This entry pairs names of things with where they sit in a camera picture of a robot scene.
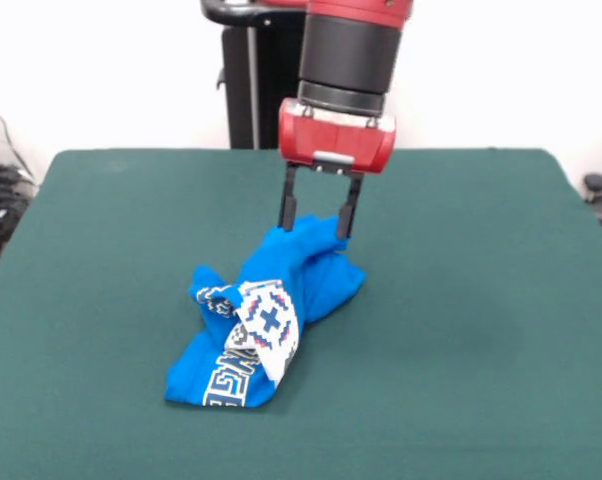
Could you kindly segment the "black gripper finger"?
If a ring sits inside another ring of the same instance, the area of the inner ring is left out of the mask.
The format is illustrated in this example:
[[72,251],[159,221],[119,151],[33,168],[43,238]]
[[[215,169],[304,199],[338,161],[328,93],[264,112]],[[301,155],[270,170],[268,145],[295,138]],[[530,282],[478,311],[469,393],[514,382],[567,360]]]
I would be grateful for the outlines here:
[[361,187],[362,176],[360,174],[351,175],[347,197],[339,211],[336,229],[336,235],[338,239],[349,239],[351,237],[352,225]]
[[285,232],[290,232],[293,229],[296,218],[297,200],[294,194],[294,187],[297,168],[298,166],[291,162],[288,162],[285,168],[285,178],[278,220],[278,227]]

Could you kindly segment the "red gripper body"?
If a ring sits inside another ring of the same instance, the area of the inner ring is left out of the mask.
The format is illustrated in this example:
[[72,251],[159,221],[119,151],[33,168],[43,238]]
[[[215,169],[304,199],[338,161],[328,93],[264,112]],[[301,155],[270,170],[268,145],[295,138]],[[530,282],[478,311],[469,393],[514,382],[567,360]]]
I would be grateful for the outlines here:
[[394,149],[396,121],[316,110],[279,112],[279,151],[288,162],[319,162],[361,174],[381,173]]

